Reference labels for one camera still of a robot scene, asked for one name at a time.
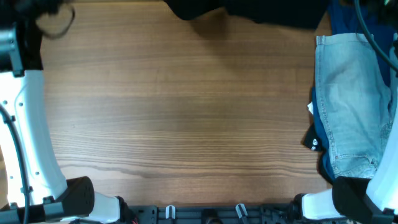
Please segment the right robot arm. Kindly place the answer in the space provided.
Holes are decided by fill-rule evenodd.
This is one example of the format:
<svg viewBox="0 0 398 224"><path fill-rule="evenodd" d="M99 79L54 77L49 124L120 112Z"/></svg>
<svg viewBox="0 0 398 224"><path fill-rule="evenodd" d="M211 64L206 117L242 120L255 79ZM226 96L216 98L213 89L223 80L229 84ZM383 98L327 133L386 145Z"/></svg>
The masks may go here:
<svg viewBox="0 0 398 224"><path fill-rule="evenodd" d="M354 1L359 32L317 37L315 142L331 188L296 196L289 222L397 222L397 44L380 48L361 6L397 26L396 1Z"/></svg>

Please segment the black garment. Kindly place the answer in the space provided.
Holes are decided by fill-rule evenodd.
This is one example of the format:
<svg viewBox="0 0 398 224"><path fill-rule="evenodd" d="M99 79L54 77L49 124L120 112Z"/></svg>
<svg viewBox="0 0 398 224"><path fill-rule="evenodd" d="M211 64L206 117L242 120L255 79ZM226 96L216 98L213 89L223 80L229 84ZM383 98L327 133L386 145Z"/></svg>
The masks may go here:
<svg viewBox="0 0 398 224"><path fill-rule="evenodd" d="M164 0L180 19L190 21L223 8L230 16L302 29L316 29L327 10L326 0Z"/></svg>

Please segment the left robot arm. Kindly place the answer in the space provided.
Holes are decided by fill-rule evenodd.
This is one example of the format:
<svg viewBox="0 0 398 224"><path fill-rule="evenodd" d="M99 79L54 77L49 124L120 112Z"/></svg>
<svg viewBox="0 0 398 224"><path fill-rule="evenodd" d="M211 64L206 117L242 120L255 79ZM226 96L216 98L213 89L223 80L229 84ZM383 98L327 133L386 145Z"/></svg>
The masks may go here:
<svg viewBox="0 0 398 224"><path fill-rule="evenodd" d="M8 178L2 223L130 223L120 197L95 192L88 177L66 179L55 158L44 108L43 14L60 1L1 2L1 149Z"/></svg>

